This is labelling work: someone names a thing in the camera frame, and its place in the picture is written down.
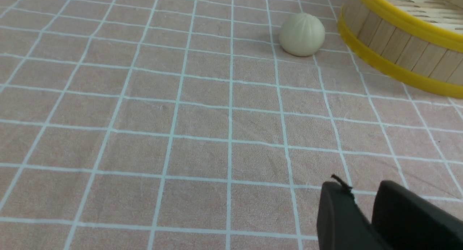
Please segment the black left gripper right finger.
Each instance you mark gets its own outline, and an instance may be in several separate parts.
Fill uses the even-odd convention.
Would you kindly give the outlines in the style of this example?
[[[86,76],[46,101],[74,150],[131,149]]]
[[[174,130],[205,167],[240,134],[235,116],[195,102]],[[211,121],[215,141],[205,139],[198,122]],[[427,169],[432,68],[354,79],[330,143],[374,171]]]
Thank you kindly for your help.
[[[383,180],[372,226],[394,250],[461,250],[463,222],[398,183]]]

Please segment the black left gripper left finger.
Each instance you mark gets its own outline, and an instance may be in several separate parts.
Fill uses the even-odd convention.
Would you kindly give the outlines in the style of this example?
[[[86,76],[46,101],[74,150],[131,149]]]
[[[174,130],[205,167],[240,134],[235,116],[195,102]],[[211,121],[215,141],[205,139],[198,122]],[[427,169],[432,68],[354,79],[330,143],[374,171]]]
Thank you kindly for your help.
[[[317,216],[321,250],[391,250],[354,200],[352,187],[340,177],[322,184]]]

